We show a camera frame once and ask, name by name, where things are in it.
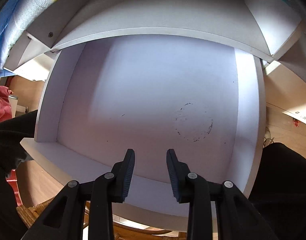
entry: wooden floor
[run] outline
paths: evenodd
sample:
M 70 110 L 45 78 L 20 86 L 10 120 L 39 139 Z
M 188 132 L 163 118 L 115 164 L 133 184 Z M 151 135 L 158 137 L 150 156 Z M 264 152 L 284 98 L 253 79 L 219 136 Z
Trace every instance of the wooden floor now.
M 306 124 L 300 123 L 296 127 L 292 117 L 271 108 L 266 110 L 266 126 L 271 132 L 271 138 L 274 137 L 274 142 L 281 142 L 306 158 Z
M 20 197 L 26 207 L 35 206 L 54 197 L 63 188 L 35 161 L 21 163 L 16 175 Z

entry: wooden furniture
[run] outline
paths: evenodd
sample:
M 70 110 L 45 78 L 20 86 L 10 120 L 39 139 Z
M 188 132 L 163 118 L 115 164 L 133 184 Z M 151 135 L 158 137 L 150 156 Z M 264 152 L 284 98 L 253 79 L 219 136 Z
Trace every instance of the wooden furniture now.
M 25 223 L 27 228 L 30 228 L 40 214 L 45 210 L 48 204 L 53 200 L 53 198 L 40 203 L 33 207 L 25 207 L 21 205 L 17 207 L 17 212 L 22 221 Z M 89 202 L 86 202 L 85 216 L 84 216 L 84 226 L 88 226 L 88 217 L 89 217 Z M 186 233 L 179 232 L 178 237 L 174 236 L 159 236 L 170 233 L 170 230 L 144 230 L 139 228 L 129 227 L 123 224 L 113 222 L 113 229 L 115 234 L 115 240 L 124 239 L 124 240 L 185 240 Z
M 21 163 L 16 169 L 17 183 L 23 204 L 32 207 L 53 198 L 63 188 L 35 161 Z

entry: black fabric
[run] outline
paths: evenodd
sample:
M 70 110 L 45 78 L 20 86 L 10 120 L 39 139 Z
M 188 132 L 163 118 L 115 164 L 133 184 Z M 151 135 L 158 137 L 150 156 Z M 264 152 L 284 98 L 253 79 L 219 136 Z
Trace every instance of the black fabric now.
M 12 187 L 0 180 L 0 240 L 20 240 L 27 231 L 16 211 L 17 203 Z
M 306 239 L 306 159 L 282 143 L 265 147 L 249 200 L 280 240 Z
M 6 175 L 27 159 L 20 141 L 34 137 L 36 118 L 37 110 L 0 122 L 0 167 Z
M 17 214 L 16 198 L 5 176 L 27 159 L 20 145 L 24 137 L 34 137 L 37 111 L 0 122 L 0 240 L 20 240 L 27 227 Z

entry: black scuff mark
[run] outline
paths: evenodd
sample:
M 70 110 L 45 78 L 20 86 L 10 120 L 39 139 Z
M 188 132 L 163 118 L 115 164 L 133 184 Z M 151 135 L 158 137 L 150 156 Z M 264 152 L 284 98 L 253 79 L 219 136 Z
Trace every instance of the black scuff mark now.
M 209 126 L 209 130 L 207 131 L 207 134 L 210 134 L 210 132 L 211 132 L 211 130 L 212 130 L 212 127 L 213 127 L 213 120 L 212 120 L 211 125 Z

